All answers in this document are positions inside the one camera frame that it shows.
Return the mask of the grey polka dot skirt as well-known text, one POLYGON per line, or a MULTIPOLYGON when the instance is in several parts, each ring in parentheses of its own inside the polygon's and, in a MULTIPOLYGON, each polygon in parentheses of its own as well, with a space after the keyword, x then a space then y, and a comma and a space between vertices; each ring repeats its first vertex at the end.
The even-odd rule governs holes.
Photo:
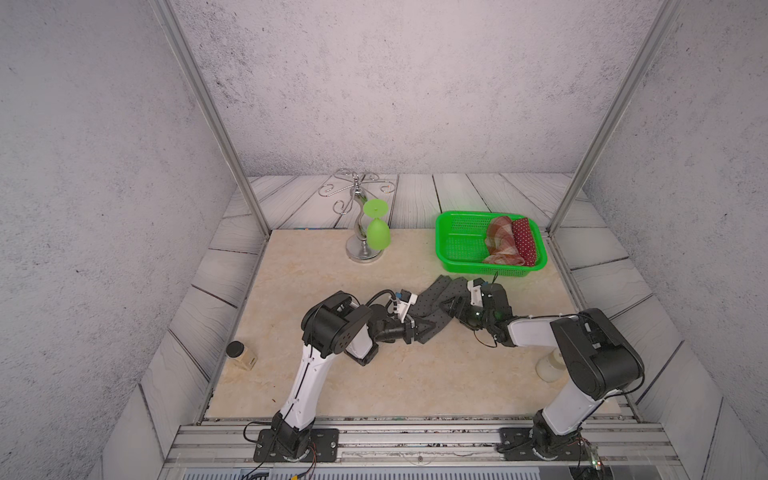
POLYGON ((415 320, 415 340, 426 344, 440 333, 454 318, 461 318, 471 305, 469 281, 464 277, 452 279, 439 276, 418 295, 409 309, 415 320))

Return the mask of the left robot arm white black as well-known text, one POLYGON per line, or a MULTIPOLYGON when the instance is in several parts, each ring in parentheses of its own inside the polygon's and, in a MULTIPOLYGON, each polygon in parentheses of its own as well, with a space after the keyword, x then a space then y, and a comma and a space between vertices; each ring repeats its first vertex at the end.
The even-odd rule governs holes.
POLYGON ((291 392, 273 416, 274 445, 289 458, 309 447, 319 397, 328 373, 342 354, 365 366, 376 356, 381 342, 415 338, 409 316, 418 296, 407 290, 382 290, 365 304, 338 291, 312 307, 301 322, 302 358, 291 392))

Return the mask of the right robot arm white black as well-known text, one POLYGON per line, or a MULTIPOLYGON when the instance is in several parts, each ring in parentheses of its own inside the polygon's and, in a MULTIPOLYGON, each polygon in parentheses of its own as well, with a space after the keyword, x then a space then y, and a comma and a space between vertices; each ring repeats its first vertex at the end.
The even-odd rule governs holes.
POLYGON ((475 284, 441 309, 467 328, 487 331, 505 347, 549 347, 560 352, 569 380, 530 430, 533 452, 555 460, 581 440, 581 426, 607 399, 645 380, 643 360, 598 308, 568 315, 518 316, 497 283, 475 284))

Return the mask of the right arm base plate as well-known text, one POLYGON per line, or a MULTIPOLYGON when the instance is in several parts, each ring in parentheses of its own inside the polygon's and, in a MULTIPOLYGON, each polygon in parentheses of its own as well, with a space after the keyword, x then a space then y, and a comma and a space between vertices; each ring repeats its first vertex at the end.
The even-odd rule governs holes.
POLYGON ((495 450, 506 461, 572 461, 587 456, 581 435, 573 432, 564 436, 535 428, 501 428, 495 450))

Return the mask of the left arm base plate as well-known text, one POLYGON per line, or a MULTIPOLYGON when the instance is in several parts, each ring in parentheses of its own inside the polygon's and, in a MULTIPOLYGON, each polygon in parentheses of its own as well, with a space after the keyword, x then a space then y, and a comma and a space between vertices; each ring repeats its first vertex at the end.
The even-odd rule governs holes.
POLYGON ((337 460, 340 431, 335 428, 307 427, 303 431, 283 428, 264 429, 255 443, 256 463, 334 463, 337 460))

